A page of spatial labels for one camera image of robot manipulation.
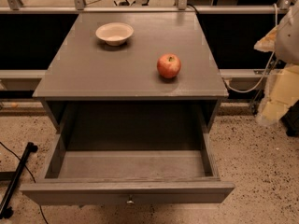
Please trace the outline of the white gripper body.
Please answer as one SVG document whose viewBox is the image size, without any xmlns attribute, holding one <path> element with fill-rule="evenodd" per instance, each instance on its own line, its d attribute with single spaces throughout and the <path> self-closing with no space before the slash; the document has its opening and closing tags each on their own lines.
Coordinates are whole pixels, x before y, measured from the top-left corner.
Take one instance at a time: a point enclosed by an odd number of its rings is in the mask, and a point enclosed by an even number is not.
<svg viewBox="0 0 299 224">
<path fill-rule="evenodd" d="M 299 1 L 278 25 L 275 53 L 285 63 L 299 64 Z"/>
</svg>

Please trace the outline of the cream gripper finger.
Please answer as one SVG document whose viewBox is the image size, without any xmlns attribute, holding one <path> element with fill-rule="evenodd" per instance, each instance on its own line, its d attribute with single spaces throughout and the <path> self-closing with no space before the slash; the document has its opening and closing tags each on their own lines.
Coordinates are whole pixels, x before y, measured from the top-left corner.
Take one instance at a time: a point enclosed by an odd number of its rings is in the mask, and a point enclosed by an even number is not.
<svg viewBox="0 0 299 224">
<path fill-rule="evenodd" d="M 257 123 L 262 126 L 277 123 L 298 101 L 299 65 L 286 64 L 283 69 L 272 71 L 266 80 Z"/>
<path fill-rule="evenodd" d="M 254 48 L 261 52 L 273 52 L 275 50 L 276 37 L 277 28 L 274 27 L 262 39 L 255 43 Z"/>
</svg>

